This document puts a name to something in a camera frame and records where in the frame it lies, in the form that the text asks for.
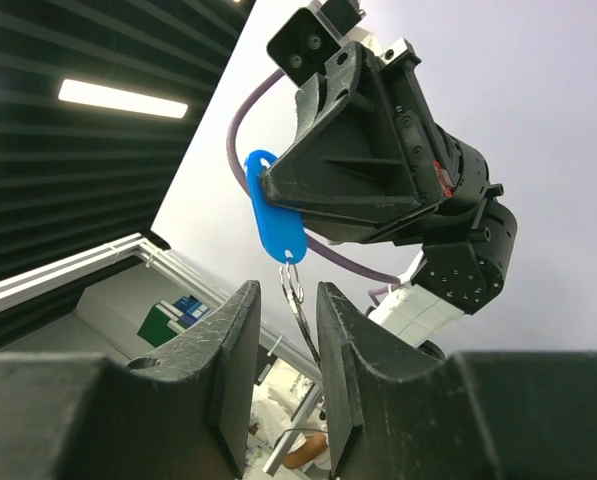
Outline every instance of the keychain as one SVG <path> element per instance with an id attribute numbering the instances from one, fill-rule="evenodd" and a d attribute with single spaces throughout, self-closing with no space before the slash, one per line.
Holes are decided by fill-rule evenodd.
<path id="1" fill-rule="evenodd" d="M 245 176 L 265 251 L 280 262 L 280 285 L 298 328 L 320 368 L 320 355 L 311 337 L 311 329 L 302 309 L 305 294 L 298 277 L 298 264 L 307 254 L 307 234 L 299 212 L 269 205 L 262 192 L 259 177 L 277 157 L 266 150 L 256 150 L 245 160 Z"/>

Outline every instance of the ceiling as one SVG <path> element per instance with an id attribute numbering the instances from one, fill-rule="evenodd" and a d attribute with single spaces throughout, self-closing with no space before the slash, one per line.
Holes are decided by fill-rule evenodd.
<path id="1" fill-rule="evenodd" d="M 134 232 L 164 245 L 151 223 L 253 2 L 0 0 L 0 280 Z M 62 102 L 66 78 L 189 108 L 178 120 Z M 0 344 L 131 264 L 0 314 Z"/>

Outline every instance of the blue key tag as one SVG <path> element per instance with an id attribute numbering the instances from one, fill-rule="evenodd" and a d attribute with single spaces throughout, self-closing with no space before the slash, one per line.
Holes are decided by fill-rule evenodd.
<path id="1" fill-rule="evenodd" d="M 307 254 L 307 234 L 299 212 L 269 205 L 260 185 L 260 174 L 277 157 L 266 150 L 251 152 L 245 160 L 245 175 L 260 241 L 272 258 L 295 265 Z"/>

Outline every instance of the screw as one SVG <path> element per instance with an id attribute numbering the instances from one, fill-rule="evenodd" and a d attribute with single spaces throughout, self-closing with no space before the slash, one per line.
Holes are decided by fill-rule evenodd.
<path id="1" fill-rule="evenodd" d="M 322 40 L 318 35 L 311 35 L 309 37 L 309 48 L 318 50 L 322 46 Z"/>
<path id="2" fill-rule="evenodd" d="M 292 55 L 289 62 L 293 68 L 300 68 L 302 66 L 302 57 L 300 55 Z"/>

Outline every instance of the ceiling light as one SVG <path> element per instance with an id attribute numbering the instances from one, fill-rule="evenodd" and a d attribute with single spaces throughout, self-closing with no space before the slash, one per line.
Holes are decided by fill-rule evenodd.
<path id="1" fill-rule="evenodd" d="M 182 118 L 187 112 L 184 103 L 69 79 L 62 82 L 58 98 L 66 102 L 163 117 Z"/>

